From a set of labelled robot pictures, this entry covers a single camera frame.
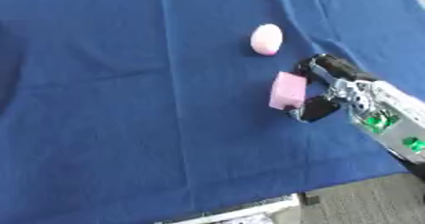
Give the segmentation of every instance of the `gray carpet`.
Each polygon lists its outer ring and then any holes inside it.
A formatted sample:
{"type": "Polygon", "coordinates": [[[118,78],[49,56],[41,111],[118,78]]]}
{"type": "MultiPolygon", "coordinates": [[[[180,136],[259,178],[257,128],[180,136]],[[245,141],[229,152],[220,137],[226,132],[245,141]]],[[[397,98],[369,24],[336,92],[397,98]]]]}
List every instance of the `gray carpet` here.
{"type": "Polygon", "coordinates": [[[310,194],[319,196],[321,203],[303,207],[303,224],[425,223],[425,184],[411,175],[369,179],[310,194]]]}

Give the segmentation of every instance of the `foam ball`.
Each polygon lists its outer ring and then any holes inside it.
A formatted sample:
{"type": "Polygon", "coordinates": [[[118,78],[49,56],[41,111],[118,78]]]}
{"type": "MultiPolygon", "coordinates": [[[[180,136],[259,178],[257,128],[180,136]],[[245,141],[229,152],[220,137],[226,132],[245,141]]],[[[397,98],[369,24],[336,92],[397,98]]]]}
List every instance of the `foam ball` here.
{"type": "Polygon", "coordinates": [[[284,35],[279,27],[274,24],[265,24],[258,27],[250,37],[250,45],[255,52],[266,56],[277,53],[284,35]]]}

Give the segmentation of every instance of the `table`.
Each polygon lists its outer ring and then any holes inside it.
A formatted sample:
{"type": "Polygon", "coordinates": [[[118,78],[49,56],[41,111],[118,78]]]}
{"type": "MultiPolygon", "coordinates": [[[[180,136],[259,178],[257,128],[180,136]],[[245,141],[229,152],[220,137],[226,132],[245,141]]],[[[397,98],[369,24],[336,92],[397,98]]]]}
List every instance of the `table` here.
{"type": "Polygon", "coordinates": [[[424,23],[416,0],[0,0],[0,222],[150,223],[404,172],[342,112],[297,123],[268,93],[328,52],[425,99],[424,23]],[[249,48],[263,23],[274,57],[249,48]]]}

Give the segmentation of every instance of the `pink cube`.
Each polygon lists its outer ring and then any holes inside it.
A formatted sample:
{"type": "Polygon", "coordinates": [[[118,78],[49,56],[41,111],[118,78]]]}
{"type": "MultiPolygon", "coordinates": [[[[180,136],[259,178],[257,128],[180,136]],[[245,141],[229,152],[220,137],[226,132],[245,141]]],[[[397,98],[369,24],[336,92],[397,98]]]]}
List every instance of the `pink cube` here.
{"type": "Polygon", "coordinates": [[[286,106],[301,107],[305,101],[306,78],[279,72],[271,88],[269,106],[284,110],[286,106]]]}

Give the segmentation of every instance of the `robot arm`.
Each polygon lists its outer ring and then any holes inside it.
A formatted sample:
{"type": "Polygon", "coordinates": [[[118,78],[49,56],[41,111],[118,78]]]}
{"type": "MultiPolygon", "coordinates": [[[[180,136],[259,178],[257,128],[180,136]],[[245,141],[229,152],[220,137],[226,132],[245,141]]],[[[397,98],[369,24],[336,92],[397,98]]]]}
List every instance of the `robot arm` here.
{"type": "Polygon", "coordinates": [[[424,102],[327,54],[298,63],[294,72],[328,89],[289,110],[293,118],[314,122],[345,105],[351,122],[396,156],[412,163],[425,162],[424,102]]]}

